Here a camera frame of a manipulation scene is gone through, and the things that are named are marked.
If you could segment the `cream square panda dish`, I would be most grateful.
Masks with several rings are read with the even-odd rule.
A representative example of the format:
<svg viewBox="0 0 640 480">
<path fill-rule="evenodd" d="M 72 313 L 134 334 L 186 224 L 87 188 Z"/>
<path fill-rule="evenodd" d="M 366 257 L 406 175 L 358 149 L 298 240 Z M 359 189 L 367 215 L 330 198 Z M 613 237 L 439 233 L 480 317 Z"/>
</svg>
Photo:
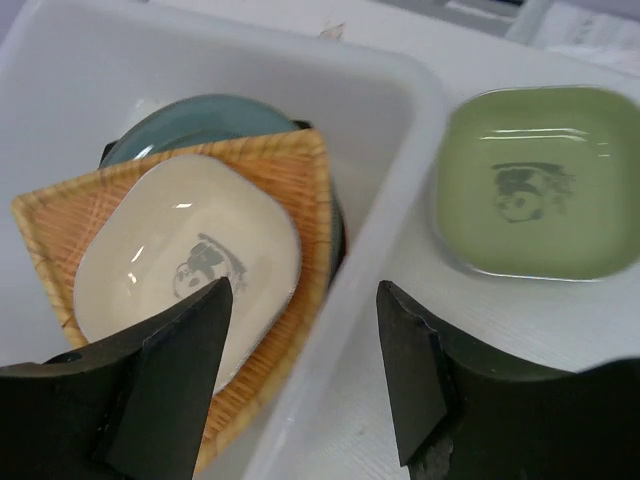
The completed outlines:
<svg viewBox="0 0 640 480">
<path fill-rule="evenodd" d="M 221 391 L 286 309 L 301 267 L 298 230 L 277 200 L 216 157 L 181 154 L 143 174 L 90 242 L 73 311 L 96 342 L 228 278 Z"/>
</svg>

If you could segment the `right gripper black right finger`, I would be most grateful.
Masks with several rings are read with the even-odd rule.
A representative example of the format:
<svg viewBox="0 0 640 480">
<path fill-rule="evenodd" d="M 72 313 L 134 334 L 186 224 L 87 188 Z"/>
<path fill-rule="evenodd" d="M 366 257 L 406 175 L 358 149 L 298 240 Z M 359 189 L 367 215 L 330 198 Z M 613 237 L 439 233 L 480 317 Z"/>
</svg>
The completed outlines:
<svg viewBox="0 0 640 480">
<path fill-rule="evenodd" d="M 400 465 L 414 479 L 635 479 L 639 362 L 580 372 L 501 351 L 395 283 L 376 294 Z"/>
</svg>

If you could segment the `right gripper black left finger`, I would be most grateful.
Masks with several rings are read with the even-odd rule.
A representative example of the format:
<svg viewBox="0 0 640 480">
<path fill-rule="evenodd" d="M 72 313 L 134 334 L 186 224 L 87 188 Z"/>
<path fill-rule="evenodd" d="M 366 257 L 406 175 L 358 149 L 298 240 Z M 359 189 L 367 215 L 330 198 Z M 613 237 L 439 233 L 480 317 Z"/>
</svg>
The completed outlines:
<svg viewBox="0 0 640 480">
<path fill-rule="evenodd" d="M 5 479 L 189 479 L 227 337 L 219 279 L 44 363 L 1 370 Z"/>
</svg>

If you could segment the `teal round plate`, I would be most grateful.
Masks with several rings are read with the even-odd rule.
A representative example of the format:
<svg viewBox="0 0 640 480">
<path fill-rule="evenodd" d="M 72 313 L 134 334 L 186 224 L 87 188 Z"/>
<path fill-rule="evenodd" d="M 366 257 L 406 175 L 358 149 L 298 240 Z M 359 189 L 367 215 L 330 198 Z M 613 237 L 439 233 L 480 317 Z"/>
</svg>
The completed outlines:
<svg viewBox="0 0 640 480">
<path fill-rule="evenodd" d="M 275 107 L 246 97 L 206 94 L 171 103 L 142 119 L 108 144 L 99 166 L 198 144 L 311 129 Z"/>
</svg>

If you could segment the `white plastic bin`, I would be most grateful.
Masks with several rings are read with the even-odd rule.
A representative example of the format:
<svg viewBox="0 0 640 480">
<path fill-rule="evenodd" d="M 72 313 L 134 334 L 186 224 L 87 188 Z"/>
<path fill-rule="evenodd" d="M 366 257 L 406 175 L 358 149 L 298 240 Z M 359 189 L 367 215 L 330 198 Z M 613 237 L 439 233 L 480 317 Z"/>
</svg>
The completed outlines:
<svg viewBox="0 0 640 480">
<path fill-rule="evenodd" d="M 1 202 L 93 171 L 149 113 L 234 93 L 324 136 L 349 254 L 285 389 L 206 479 L 401 479 L 375 292 L 446 123 L 417 60 L 323 4 L 200 13 L 143 1 L 30 1 L 1 45 Z"/>
</svg>

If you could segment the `green square panda dish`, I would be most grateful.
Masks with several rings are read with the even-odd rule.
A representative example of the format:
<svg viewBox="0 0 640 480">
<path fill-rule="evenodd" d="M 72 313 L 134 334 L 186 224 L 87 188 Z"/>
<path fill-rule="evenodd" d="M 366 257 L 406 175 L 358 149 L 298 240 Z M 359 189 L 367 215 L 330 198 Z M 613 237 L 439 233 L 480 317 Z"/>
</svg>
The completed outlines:
<svg viewBox="0 0 640 480">
<path fill-rule="evenodd" d="M 487 275 L 598 281 L 639 261 L 639 104 L 595 87 L 495 90 L 451 115 L 433 226 Z"/>
</svg>

